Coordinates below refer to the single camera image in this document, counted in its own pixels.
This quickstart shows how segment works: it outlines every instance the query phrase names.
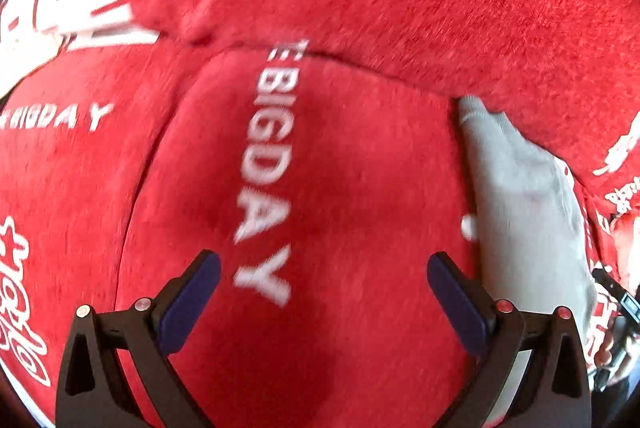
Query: gray fabric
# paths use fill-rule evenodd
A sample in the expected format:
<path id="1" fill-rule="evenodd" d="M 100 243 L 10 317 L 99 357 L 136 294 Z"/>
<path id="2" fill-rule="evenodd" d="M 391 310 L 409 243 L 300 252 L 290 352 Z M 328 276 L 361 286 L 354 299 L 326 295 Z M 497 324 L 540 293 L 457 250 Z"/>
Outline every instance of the gray fabric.
<path id="1" fill-rule="evenodd" d="M 577 199 L 555 158 L 524 139 L 504 113 L 460 99 L 460 124 L 478 209 L 482 285 L 523 311 L 572 310 L 583 344 L 596 305 Z M 490 422 L 506 414 L 526 369 L 516 359 Z"/>

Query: black plastic bracket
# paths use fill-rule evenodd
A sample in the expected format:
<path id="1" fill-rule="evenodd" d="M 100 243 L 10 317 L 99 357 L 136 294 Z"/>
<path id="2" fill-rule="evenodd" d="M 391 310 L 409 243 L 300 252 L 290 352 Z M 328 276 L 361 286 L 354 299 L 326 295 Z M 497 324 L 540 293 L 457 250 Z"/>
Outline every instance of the black plastic bracket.
<path id="1" fill-rule="evenodd" d="M 58 428 L 146 428 L 116 350 L 128 350 L 166 428 L 212 428 L 166 358 L 186 341 L 220 280 L 220 259 L 202 251 L 155 299 L 128 310 L 76 311 L 56 394 Z"/>
<path id="2" fill-rule="evenodd" d="M 434 428 L 481 428 L 521 350 L 532 350 L 504 428 L 588 428 L 591 400 L 582 344 L 566 307 L 520 312 L 467 279 L 444 252 L 427 265 L 431 288 L 462 344 L 481 363 Z"/>

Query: dark blue pad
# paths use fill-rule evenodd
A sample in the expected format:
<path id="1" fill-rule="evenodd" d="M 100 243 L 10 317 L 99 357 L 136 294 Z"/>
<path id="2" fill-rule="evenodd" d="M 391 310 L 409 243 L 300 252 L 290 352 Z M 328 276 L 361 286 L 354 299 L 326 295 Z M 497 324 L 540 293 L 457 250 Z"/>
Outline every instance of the dark blue pad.
<path id="1" fill-rule="evenodd" d="M 482 314 L 469 292 L 469 287 L 476 284 L 467 280 L 443 252 L 432 255 L 427 262 L 427 280 L 465 350 L 473 356 L 484 355 L 492 327 L 487 312 Z"/>
<path id="2" fill-rule="evenodd" d="M 158 347 L 168 356 L 178 352 L 220 281 L 220 258 L 212 251 L 200 254 L 200 263 L 160 319 Z"/>

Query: red plush fabric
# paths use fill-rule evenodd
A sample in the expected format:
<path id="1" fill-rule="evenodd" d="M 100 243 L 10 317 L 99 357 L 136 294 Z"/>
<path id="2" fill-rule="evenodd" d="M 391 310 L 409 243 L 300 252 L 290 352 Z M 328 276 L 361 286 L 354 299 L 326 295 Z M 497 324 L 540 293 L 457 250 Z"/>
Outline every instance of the red plush fabric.
<path id="1" fill-rule="evenodd" d="M 209 248 L 223 280 L 173 361 L 218 426 L 428 426 L 466 363 L 424 265 L 438 249 L 468 274 L 478 260 L 460 232 L 473 205 L 451 98 L 472 93 L 506 111 L 598 199 L 638 175 L 638 148 L 593 174 L 640 109 L 638 0 L 119 0 L 102 10 L 118 4 L 161 39 L 61 54 L 18 87 L 0 130 L 0 218 L 13 224 L 0 233 L 18 241 L 4 260 L 19 261 L 17 307 L 28 297 L 30 313 L 21 333 L 28 325 L 46 344 L 36 354 L 50 387 L 29 361 L 1 355 L 52 419 L 75 308 L 128 307 Z M 303 58 L 271 57 L 302 39 Z M 300 69 L 294 101 L 254 103 L 269 68 Z M 55 120 L 28 126 L 22 109 L 47 103 Z M 94 130 L 93 104 L 113 105 Z M 256 139 L 264 121 L 250 123 L 269 106 L 292 120 Z M 258 184 L 242 163 L 261 143 L 290 148 L 290 162 Z M 288 214 L 236 242 L 245 187 Z M 273 273 L 289 285 L 286 305 L 234 284 L 287 246 Z"/>
<path id="2" fill-rule="evenodd" d="M 636 149 L 594 176 L 640 109 L 639 0 L 131 0 L 184 40 L 310 50 L 447 96 L 475 94 L 596 195 L 638 175 Z"/>

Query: hand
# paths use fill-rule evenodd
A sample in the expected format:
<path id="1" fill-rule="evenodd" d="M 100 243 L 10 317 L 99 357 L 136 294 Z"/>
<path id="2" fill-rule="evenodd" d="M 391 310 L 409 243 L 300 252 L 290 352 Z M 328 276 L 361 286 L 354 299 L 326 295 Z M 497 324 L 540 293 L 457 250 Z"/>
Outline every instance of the hand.
<path id="1" fill-rule="evenodd" d="M 593 357 L 593 362 L 596 366 L 606 366 L 611 363 L 611 348 L 613 347 L 613 335 L 610 331 L 607 331 L 604 335 L 604 340 L 600 345 L 600 349 L 596 352 Z M 611 373 L 609 377 L 609 381 L 607 385 L 613 385 L 617 382 L 625 379 L 630 373 L 631 370 L 636 366 L 636 362 L 638 361 L 638 356 L 640 352 L 640 344 L 638 340 L 636 340 L 632 336 L 628 336 L 625 341 L 625 351 L 626 356 L 622 360 L 622 363 L 617 369 L 614 369 L 614 372 Z"/>

